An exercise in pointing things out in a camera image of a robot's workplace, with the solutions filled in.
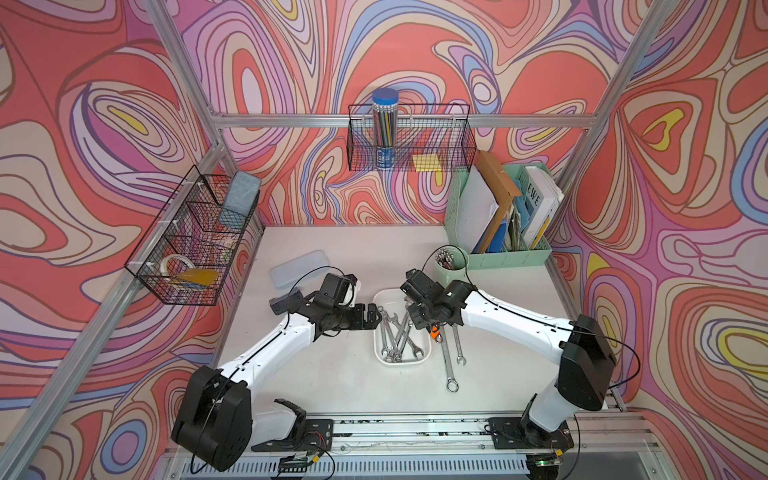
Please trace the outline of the white plastic storage box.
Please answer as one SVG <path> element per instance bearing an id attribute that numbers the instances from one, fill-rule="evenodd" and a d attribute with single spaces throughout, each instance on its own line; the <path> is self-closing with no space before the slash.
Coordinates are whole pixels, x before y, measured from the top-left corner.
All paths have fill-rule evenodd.
<path id="1" fill-rule="evenodd" d="M 415 328 L 407 307 L 411 301 L 399 289 L 374 296 L 382 318 L 374 331 L 374 355 L 385 367 L 409 367 L 426 362 L 431 353 L 429 335 Z"/>

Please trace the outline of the chrome Greenfield combination wrench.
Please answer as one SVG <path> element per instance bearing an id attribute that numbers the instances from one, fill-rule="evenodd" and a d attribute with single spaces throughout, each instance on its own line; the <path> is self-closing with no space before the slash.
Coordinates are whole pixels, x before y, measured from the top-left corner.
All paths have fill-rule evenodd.
<path id="1" fill-rule="evenodd" d="M 395 341 L 395 337 L 393 336 L 393 333 L 391 331 L 388 313 L 383 307 L 379 308 L 379 313 L 382 316 L 381 325 L 383 328 L 382 335 L 383 335 L 384 350 L 386 351 L 385 359 L 389 363 L 399 363 L 401 360 L 401 357 L 400 357 L 400 354 L 398 353 L 397 342 Z"/>

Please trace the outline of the chrome 18mm combination wrench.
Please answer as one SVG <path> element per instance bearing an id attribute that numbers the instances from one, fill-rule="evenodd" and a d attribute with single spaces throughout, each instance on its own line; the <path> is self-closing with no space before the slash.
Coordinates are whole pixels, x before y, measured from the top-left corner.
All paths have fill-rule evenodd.
<path id="1" fill-rule="evenodd" d="M 398 335 L 396 336 L 398 344 L 398 353 L 402 356 L 402 352 L 408 347 L 411 351 L 411 355 L 415 361 L 422 360 L 426 357 L 425 351 L 411 338 L 411 329 L 413 322 L 408 313 L 405 314 L 400 326 Z"/>

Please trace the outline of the small chrome wrench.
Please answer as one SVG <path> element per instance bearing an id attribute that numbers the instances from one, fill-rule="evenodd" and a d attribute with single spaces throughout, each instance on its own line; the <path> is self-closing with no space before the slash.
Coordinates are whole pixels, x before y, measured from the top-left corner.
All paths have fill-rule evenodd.
<path id="1" fill-rule="evenodd" d="M 452 326 L 452 333 L 456 348 L 456 362 L 460 366 L 465 366 L 467 364 L 467 359 L 464 356 L 461 337 L 459 334 L 459 327 L 457 325 Z"/>

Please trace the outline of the long chrome combination wrench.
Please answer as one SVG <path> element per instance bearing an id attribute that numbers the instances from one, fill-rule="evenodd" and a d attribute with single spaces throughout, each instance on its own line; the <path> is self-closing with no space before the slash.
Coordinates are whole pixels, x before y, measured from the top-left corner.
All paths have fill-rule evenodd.
<path id="1" fill-rule="evenodd" d="M 446 335 L 443 332 L 440 332 L 439 335 L 441 338 L 440 346 L 446 373 L 446 389 L 450 393 L 457 393 L 460 389 L 460 386 L 454 376 L 448 341 L 446 340 Z"/>

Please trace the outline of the orange handled adjustable wrench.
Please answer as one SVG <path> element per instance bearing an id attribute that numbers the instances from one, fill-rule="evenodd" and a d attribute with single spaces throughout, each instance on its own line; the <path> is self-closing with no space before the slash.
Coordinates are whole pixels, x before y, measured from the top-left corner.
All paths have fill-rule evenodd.
<path id="1" fill-rule="evenodd" d="M 430 334 L 431 339 L 433 341 L 435 341 L 436 343 L 441 343 L 443 341 L 442 333 L 441 333 L 440 327 L 438 325 L 432 325 L 430 327 L 429 334 Z"/>

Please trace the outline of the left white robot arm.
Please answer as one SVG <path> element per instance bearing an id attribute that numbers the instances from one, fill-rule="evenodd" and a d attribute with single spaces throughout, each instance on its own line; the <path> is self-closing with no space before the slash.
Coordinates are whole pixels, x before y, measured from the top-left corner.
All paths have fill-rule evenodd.
<path id="1" fill-rule="evenodd" d="M 305 410 L 282 398 L 264 409 L 255 401 L 273 375 L 324 334 L 379 326 L 377 305 L 357 302 L 359 287 L 352 274 L 327 274 L 319 290 L 289 297 L 281 324 L 254 346 L 216 368 L 197 369 L 186 386 L 171 440 L 218 471 L 267 444 L 301 448 L 308 435 Z"/>

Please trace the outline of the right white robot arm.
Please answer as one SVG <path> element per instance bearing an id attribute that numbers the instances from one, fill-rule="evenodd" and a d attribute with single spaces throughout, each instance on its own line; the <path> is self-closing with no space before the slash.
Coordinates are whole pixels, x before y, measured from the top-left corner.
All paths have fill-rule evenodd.
<path id="1" fill-rule="evenodd" d="M 443 286 L 420 269 L 405 273 L 401 290 L 418 329 L 468 326 L 523 345 L 558 366 L 557 375 L 527 404 L 510 437 L 533 448 L 552 448 L 565 435 L 566 420 L 579 410 L 602 409 L 617 359 L 593 318 L 555 318 L 504 302 L 472 283 Z"/>

